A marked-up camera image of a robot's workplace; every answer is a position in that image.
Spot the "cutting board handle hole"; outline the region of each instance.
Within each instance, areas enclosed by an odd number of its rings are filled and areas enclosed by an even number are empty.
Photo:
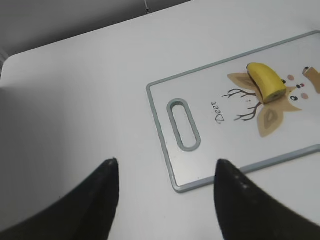
[[[188,103],[180,98],[167,105],[168,116],[179,148],[185,152],[196,150],[201,138]]]

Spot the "deer antler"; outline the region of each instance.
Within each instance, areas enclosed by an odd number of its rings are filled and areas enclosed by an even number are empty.
[[[253,119],[253,118],[256,116],[256,114],[257,114],[257,109],[258,109],[258,107],[259,107],[260,105],[261,105],[261,102],[258,102],[256,106],[248,108],[248,110],[253,109],[253,111],[252,111],[251,113],[248,113],[248,114],[245,114],[245,115],[237,115],[238,118],[235,119],[235,121],[241,119],[242,121],[245,122],[245,121],[249,121],[249,120]]]
[[[255,93],[249,93],[249,92],[243,91],[241,89],[235,88],[235,89],[232,89],[232,90],[228,91],[228,94],[227,95],[223,95],[222,97],[226,97],[227,96],[228,99],[229,99],[230,97],[232,97],[233,95],[236,95],[236,94],[244,94],[244,95],[241,96],[241,98],[243,98],[245,96],[248,96],[248,95],[256,96]]]

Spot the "banana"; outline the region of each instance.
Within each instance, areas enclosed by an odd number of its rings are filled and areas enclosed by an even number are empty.
[[[259,88],[264,104],[275,101],[286,94],[287,88],[281,78],[267,65],[251,62],[246,69]]]

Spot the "deer ear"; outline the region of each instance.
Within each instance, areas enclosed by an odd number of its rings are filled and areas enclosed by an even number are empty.
[[[264,138],[280,127],[284,120],[284,112],[277,108],[265,106],[259,113],[257,120],[260,136]]]
[[[302,75],[310,80],[315,91],[320,94],[320,73],[314,67],[305,67],[302,71]]]
[[[232,73],[227,75],[228,78],[238,87],[249,90],[257,90],[256,85],[247,73]]]

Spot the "gray wall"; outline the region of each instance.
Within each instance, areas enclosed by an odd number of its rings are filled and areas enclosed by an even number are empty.
[[[147,0],[151,12],[189,0]],[[10,56],[146,14],[144,0],[0,0],[0,49]]]
[[[1,78],[3,65],[8,57],[9,56],[7,55],[7,53],[0,48],[0,78]]]

